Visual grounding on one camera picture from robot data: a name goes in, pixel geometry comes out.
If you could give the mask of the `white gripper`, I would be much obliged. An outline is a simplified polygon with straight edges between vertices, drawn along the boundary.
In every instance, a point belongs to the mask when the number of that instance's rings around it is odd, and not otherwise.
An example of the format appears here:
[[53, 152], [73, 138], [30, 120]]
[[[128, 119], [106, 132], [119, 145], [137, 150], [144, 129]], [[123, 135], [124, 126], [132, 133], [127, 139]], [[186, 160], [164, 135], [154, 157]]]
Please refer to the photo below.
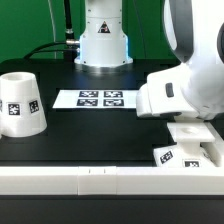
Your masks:
[[136, 96], [138, 117], [159, 117], [172, 114], [196, 118], [199, 113], [185, 99], [181, 84], [188, 69], [184, 64], [150, 73]]

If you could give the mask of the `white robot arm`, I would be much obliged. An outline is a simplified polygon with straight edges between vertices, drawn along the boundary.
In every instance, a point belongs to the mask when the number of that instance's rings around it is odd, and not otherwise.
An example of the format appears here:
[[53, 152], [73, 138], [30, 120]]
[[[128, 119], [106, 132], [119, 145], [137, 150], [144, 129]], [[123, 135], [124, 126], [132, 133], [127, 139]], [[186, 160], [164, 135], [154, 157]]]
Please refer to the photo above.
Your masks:
[[[75, 63], [94, 70], [131, 64], [122, 0], [84, 1], [86, 27]], [[180, 64], [147, 76], [137, 115], [211, 120], [224, 113], [224, 0], [164, 0], [163, 28]]]

